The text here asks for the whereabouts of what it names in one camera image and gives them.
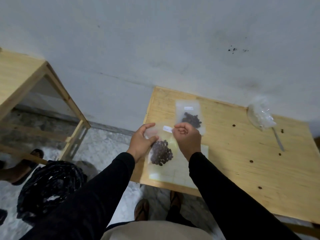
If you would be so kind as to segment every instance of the black sleeve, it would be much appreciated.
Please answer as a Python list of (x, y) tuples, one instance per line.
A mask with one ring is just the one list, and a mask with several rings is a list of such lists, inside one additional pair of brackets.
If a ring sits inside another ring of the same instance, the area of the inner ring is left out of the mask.
[(21, 239), (100, 240), (134, 170), (134, 158), (120, 153)]
[(189, 171), (226, 240), (300, 239), (202, 153), (191, 156)]

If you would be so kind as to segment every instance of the white floor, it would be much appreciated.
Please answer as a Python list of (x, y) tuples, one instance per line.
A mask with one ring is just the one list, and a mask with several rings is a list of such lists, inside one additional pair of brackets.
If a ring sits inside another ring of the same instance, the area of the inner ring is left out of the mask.
[[(67, 135), (71, 135), (75, 128), (74, 124), (66, 121), (19, 111), (13, 111), (6, 119), (14, 124)], [(119, 153), (128, 149), (130, 138), (130, 136), (91, 128), (84, 136), (72, 161), (81, 167), (90, 179), (106, 168)], [(31, 137), (10, 130), (0, 130), (0, 142), (27, 151), (32, 151), (34, 148), (42, 149), (46, 160), (56, 160), (60, 150), (64, 147), (64, 144), (60, 142), (41, 137)], [(18, 160), (5, 154), (0, 154), (0, 160), (7, 162), (6, 168), (12, 167), (18, 162)], [(12, 186), (5, 181), (0, 181), (0, 208), (8, 211), (4, 224), (0, 226), (0, 239), (16, 240), (31, 229), (31, 226), (16, 218), (16, 205), (21, 188), (22, 185)], [(169, 190), (129, 182), (110, 224), (134, 220), (134, 208), (142, 198), (147, 198), (150, 202), (150, 220), (164, 220), (166, 218), (170, 205)], [(186, 194), (184, 198), (181, 209), (182, 215), (199, 228), (209, 232), (213, 239), (224, 239), (203, 199)], [(309, 222), (293, 218), (282, 217), (281, 220), (300, 225), (311, 225)], [(315, 239), (300, 236), (302, 239)]]

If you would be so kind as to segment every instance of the white wall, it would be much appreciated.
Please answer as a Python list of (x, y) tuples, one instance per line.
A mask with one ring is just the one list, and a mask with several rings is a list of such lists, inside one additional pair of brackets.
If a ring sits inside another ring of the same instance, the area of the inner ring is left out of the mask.
[(264, 94), (320, 135), (319, 42), (319, 0), (0, 3), (0, 46), (46, 58), (89, 120), (129, 130), (160, 85), (244, 106)]

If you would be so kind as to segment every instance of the plywood table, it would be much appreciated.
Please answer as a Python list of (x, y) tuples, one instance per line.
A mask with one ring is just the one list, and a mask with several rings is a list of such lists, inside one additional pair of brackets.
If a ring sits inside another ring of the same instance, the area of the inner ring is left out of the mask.
[[(42, 131), (40, 129), (2, 122), (2, 119), (44, 76), (48, 78), (54, 89), (80, 119), (80, 122), (71, 136), (59, 135), (52, 132)], [(82, 128), (86, 127), (89, 129), (90, 124), (78, 109), (77, 105), (74, 103), (58, 76), (46, 60), (36, 59), (28, 55), (10, 52), (0, 48), (0, 127), (66, 142), (66, 146), (59, 156), (59, 160), (63, 160), (70, 152), (70, 149), (79, 136)], [(0, 151), (40, 164), (47, 163), (44, 159), (2, 144), (0, 144)]]
[[(320, 155), (306, 122), (274, 116), (282, 152), (273, 131), (256, 129), (245, 107), (155, 87), (144, 123), (173, 127), (177, 99), (200, 102), (206, 125), (202, 144), (224, 175), (270, 212), (320, 224)], [(201, 196), (196, 189), (149, 179), (144, 159), (131, 181)]]

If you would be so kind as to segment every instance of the label sticker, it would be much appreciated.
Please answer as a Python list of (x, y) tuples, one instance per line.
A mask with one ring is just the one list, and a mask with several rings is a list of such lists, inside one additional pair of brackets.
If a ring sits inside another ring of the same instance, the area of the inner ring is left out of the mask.
[(163, 126), (163, 130), (164, 131), (166, 131), (166, 132), (170, 132), (170, 133), (172, 133), (172, 130), (173, 130), (173, 128), (171, 128), (170, 126)]

